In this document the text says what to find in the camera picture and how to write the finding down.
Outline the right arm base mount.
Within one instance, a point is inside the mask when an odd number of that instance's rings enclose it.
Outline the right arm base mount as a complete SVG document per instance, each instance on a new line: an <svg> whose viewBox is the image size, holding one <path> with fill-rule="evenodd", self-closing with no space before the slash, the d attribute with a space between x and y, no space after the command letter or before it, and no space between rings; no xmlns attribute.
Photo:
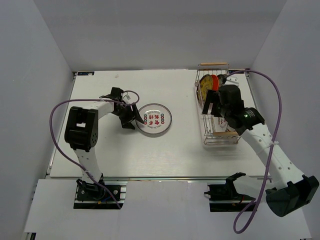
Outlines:
<svg viewBox="0 0 320 240"><path fill-rule="evenodd" d="M240 212L245 207L251 212L254 205L249 206L260 192L261 181L237 172L225 179L222 184L209 184L204 196L209 199L211 213Z"/></svg>

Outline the white plate red characters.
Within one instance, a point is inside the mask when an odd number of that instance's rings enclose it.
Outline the white plate red characters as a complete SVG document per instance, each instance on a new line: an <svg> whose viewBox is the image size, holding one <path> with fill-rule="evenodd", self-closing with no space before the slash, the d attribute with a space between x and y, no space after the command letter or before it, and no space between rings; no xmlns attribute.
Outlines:
<svg viewBox="0 0 320 240"><path fill-rule="evenodd" d="M136 120L136 126L147 137L160 137L171 127L172 113L162 104L146 104L138 110L138 113L142 122Z"/></svg>

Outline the blue floral plate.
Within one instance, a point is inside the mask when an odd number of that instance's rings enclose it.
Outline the blue floral plate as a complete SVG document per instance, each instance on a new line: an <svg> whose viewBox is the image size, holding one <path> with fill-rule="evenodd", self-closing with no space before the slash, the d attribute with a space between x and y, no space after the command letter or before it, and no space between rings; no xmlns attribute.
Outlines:
<svg viewBox="0 0 320 240"><path fill-rule="evenodd" d="M226 74L218 74L217 78L218 78L218 86L219 87L222 87L227 81L227 75Z"/></svg>

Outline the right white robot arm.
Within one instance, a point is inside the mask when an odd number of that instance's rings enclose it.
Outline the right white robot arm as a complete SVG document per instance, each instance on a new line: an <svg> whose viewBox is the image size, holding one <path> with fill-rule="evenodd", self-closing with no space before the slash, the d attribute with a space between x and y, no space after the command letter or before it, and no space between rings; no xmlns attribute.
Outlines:
<svg viewBox="0 0 320 240"><path fill-rule="evenodd" d="M274 214L284 217L311 202L319 181L313 175L306 176L293 164L273 140L258 110L244 105L238 86L231 84L217 91L208 90L202 112L224 118L265 165L274 184L266 190L266 203Z"/></svg>

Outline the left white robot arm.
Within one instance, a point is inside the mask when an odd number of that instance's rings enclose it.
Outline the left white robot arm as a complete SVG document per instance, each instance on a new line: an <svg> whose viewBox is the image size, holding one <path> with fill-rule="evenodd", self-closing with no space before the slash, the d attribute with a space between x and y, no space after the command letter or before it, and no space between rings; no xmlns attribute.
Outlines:
<svg viewBox="0 0 320 240"><path fill-rule="evenodd" d="M73 106L69 110L64 140L77 156L82 170L81 180L91 184L88 193L99 200L105 196L106 187L102 184L103 173L98 166L95 146L99 137L99 120L108 114L119 118L123 129L134 130L132 121L143 123L136 103L130 103L125 91L113 87L110 94L103 95L87 107Z"/></svg>

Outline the white green-rimmed plate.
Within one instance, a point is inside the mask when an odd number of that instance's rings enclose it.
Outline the white green-rimmed plate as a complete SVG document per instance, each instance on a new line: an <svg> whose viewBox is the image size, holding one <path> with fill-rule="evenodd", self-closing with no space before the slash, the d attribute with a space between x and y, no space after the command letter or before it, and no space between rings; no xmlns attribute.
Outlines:
<svg viewBox="0 0 320 240"><path fill-rule="evenodd" d="M212 116L211 118L211 124L212 124L212 129L214 132L221 132L221 126L220 126L220 118Z"/></svg>
<svg viewBox="0 0 320 240"><path fill-rule="evenodd" d="M220 132L235 132L235 129L230 127L223 117L218 118L218 127Z"/></svg>

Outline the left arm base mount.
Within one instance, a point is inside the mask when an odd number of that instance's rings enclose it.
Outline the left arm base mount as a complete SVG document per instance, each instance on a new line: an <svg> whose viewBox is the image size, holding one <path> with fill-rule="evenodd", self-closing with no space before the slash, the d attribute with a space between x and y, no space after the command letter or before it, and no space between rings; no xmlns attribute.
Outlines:
<svg viewBox="0 0 320 240"><path fill-rule="evenodd" d="M120 210L126 197L126 186L119 184L104 184L111 194L95 183L86 183L81 179L76 180L76 192L73 208L76 210Z"/></svg>

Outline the orange plastic plate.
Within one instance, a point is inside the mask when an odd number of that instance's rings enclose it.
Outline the orange plastic plate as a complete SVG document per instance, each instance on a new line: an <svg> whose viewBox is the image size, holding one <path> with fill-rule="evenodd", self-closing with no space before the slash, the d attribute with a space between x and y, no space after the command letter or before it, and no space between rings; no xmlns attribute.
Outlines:
<svg viewBox="0 0 320 240"><path fill-rule="evenodd" d="M219 78L215 74L212 74L211 78L212 78L212 90L218 91L219 85L220 85Z"/></svg>

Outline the yellow patterned plate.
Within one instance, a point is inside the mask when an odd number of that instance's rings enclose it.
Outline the yellow patterned plate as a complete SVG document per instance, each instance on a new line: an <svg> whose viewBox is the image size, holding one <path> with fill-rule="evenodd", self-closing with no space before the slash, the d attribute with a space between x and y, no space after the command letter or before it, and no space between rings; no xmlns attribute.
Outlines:
<svg viewBox="0 0 320 240"><path fill-rule="evenodd" d="M199 90L198 95L199 98L205 102L207 97L208 90L212 90L213 88L213 78L210 74L204 75L199 81Z"/></svg>

